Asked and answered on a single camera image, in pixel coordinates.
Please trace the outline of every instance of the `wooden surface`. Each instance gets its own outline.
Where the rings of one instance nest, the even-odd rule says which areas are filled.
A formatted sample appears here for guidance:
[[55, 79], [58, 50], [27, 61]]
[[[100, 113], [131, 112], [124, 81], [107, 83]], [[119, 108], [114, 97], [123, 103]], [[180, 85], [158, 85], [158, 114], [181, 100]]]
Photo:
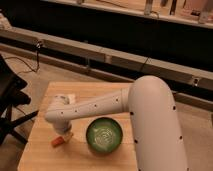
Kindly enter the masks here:
[[50, 141], [58, 135], [52, 125], [44, 120], [45, 111], [52, 97], [57, 93], [75, 93], [76, 101], [87, 100], [97, 95], [129, 86], [126, 83], [50, 83], [34, 123], [23, 155], [19, 171], [136, 171], [137, 162], [128, 113], [109, 115], [119, 122], [123, 129], [123, 141], [119, 148], [107, 156], [94, 155], [85, 139], [85, 131], [94, 120], [84, 118], [72, 121], [72, 139], [60, 147], [52, 148]]
[[[73, 1], [74, 3], [76, 0], [53, 0], [58, 2], [65, 2], [69, 3], [70, 1]], [[98, 4], [108, 7], [118, 7], [118, 8], [125, 8], [125, 9], [132, 9], [132, 10], [138, 10], [143, 11], [146, 0], [84, 0], [86, 3], [91, 4]], [[158, 12], [159, 14], [163, 15], [169, 15], [172, 0], [168, 0], [167, 4], [164, 7], [160, 6], [161, 0], [154, 0], [152, 10]], [[184, 0], [177, 0], [177, 13], [179, 13], [180, 9], [183, 7]]]

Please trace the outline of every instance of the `chair leg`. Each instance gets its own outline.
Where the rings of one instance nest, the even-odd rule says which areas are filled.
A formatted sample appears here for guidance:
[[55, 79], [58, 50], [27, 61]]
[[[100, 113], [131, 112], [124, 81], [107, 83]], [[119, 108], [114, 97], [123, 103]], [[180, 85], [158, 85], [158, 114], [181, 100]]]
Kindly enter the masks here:
[[15, 128], [16, 126], [28, 121], [29, 119], [31, 119], [33, 117], [35, 117], [37, 114], [38, 114], [38, 111], [35, 111], [35, 112], [30, 113], [30, 114], [28, 114], [26, 116], [20, 117], [20, 118], [18, 118], [16, 120], [12, 121], [11, 125], [12, 125], [13, 128]]
[[7, 111], [6, 111], [6, 115], [5, 115], [5, 118], [9, 121], [11, 121], [11, 116], [12, 116], [12, 105], [9, 105], [7, 107]]
[[2, 145], [2, 143], [4, 142], [5, 137], [7, 136], [6, 133], [1, 132], [0, 133], [0, 146]]
[[17, 133], [15, 130], [10, 131], [10, 134], [23, 144], [27, 143], [27, 140], [24, 137], [22, 137], [19, 133]]

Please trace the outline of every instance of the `black cable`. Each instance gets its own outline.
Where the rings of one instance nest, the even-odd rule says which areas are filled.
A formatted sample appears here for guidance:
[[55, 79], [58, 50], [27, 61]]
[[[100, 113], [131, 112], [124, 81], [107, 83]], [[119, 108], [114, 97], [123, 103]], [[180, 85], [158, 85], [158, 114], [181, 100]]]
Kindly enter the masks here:
[[150, 57], [147, 57], [145, 62], [142, 64], [141, 68], [140, 68], [140, 72], [143, 72], [143, 69], [145, 67], [145, 65], [147, 64], [148, 60], [149, 60]]
[[117, 7], [120, 7], [120, 8], [127, 8], [123, 5], [119, 5], [119, 4], [116, 4], [116, 3], [113, 3], [113, 2], [109, 2], [109, 1], [105, 1], [105, 0], [96, 0], [97, 2], [103, 2], [103, 3], [106, 3], [106, 4], [110, 4], [110, 5], [114, 5], [114, 6], [117, 6]]
[[27, 116], [27, 114], [23, 111], [23, 110], [21, 110], [20, 108], [18, 108], [18, 107], [15, 107], [18, 111], [20, 111], [24, 116]]
[[30, 70], [29, 71], [20, 71], [18, 73], [16, 73], [17, 75], [19, 74], [22, 74], [22, 73], [30, 73], [30, 72], [35, 72], [37, 73], [38, 70], [40, 69], [40, 57], [39, 57], [39, 52], [40, 52], [40, 49], [42, 47], [42, 43], [41, 42], [38, 42], [37, 45], [36, 45], [36, 68], [32, 68], [27, 62], [25, 62], [24, 60], [22, 60], [21, 58], [18, 58], [18, 57], [6, 57], [4, 58], [5, 60], [8, 60], [8, 59], [17, 59], [21, 62], [23, 62]]

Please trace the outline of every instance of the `green bowl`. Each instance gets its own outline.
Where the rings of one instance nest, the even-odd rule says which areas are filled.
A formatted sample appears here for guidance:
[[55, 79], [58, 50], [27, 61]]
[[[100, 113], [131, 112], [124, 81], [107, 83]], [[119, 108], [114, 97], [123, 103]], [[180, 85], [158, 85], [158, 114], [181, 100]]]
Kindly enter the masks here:
[[98, 118], [94, 120], [86, 132], [87, 143], [95, 152], [108, 154], [121, 144], [123, 132], [114, 119]]

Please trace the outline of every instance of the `black chair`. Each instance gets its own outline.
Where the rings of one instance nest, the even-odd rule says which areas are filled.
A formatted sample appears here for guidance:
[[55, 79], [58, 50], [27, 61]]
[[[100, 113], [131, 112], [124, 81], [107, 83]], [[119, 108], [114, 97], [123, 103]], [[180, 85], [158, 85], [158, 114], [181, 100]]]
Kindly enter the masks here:
[[0, 54], [0, 145], [10, 134], [20, 142], [26, 144], [27, 140], [17, 133], [14, 128], [37, 115], [38, 111], [11, 120], [12, 107], [29, 104], [31, 99], [21, 91], [27, 82], [17, 76], [6, 64]]

